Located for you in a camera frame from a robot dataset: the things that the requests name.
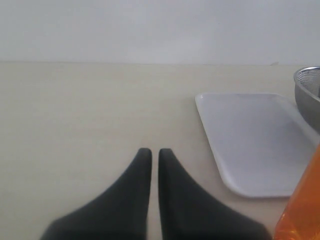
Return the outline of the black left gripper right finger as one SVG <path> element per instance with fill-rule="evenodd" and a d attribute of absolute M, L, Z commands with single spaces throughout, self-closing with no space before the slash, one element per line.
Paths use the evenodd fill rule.
<path fill-rule="evenodd" d="M 206 192 L 174 152 L 158 154 L 158 202 L 164 240 L 270 240 L 265 226 Z"/>

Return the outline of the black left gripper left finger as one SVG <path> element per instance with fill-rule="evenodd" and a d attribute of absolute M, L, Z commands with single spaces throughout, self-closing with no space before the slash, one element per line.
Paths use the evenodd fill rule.
<path fill-rule="evenodd" d="M 101 195 L 53 221 L 43 240 L 145 240 L 152 152 L 140 148 L 124 173 Z"/>

